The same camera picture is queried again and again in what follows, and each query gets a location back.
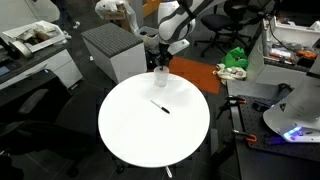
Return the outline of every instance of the table leg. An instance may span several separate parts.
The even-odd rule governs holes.
[[[168,177],[171,179],[172,178],[172,174],[171,174],[171,171],[170,171],[169,167],[166,166],[165,169],[167,171]]]

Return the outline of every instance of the green object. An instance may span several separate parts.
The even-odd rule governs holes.
[[[248,57],[244,53],[244,50],[237,47],[228,52],[228,54],[222,59],[222,63],[226,65],[226,68],[241,67],[244,70],[248,67]]]

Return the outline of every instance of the chair backrest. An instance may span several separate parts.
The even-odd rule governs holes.
[[[235,22],[243,20],[246,13],[246,8],[235,10],[232,7],[235,5],[248,5],[250,0],[228,0],[224,3],[224,12]]]

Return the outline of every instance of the floor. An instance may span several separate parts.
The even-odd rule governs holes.
[[[81,26],[77,30],[69,30],[72,35],[72,40],[69,41],[68,51],[79,67],[84,81],[80,82],[76,91],[81,88],[86,88],[86,84],[90,84],[100,88],[111,89],[115,86],[112,80],[106,76],[93,61],[89,60],[90,53],[87,50],[82,38],[81,32],[98,27],[107,23],[101,20],[94,12],[93,1],[90,0],[68,0],[68,9],[72,17],[81,22]],[[223,13],[223,8],[219,6],[218,13]],[[145,25],[157,28],[156,13],[146,17]],[[253,35],[256,31],[256,26],[247,27],[243,33]],[[208,39],[213,34],[208,31],[201,23],[198,23],[195,31],[187,38],[191,44],[197,39]],[[191,59],[198,62],[216,65],[223,58],[221,53],[216,48],[209,50],[206,57],[201,58],[200,52],[205,45],[194,47],[191,45],[178,56],[186,59]],[[223,137],[230,134],[231,121],[228,119],[228,113],[225,113],[219,120],[213,120],[217,107],[222,105],[224,98],[227,96],[226,87],[221,85],[218,95],[203,92],[211,112],[211,126],[219,131],[220,143]],[[13,157],[15,167],[21,168],[25,174],[25,180],[67,180],[72,179],[66,175],[67,168],[71,165],[70,160],[63,159],[58,155],[49,151],[41,151],[30,153],[22,156]],[[104,150],[103,144],[97,144],[93,155],[85,157],[79,164],[79,175],[73,179],[91,179],[91,180],[165,180],[168,176],[164,168],[145,169],[131,167],[125,164],[125,171],[121,174],[115,172],[115,165],[111,159],[110,153]],[[210,144],[208,137],[204,140],[199,149],[194,152],[191,157],[171,167],[174,179],[181,180],[207,180],[210,178]],[[239,179],[238,165],[236,156],[232,156],[220,167],[220,179],[236,180]]]

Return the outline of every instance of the marker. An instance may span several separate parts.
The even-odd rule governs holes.
[[[164,107],[161,107],[159,104],[155,103],[154,101],[150,100],[154,105],[158,106],[160,109],[162,109],[162,111],[170,114],[170,112],[168,111],[168,109],[164,108]]]

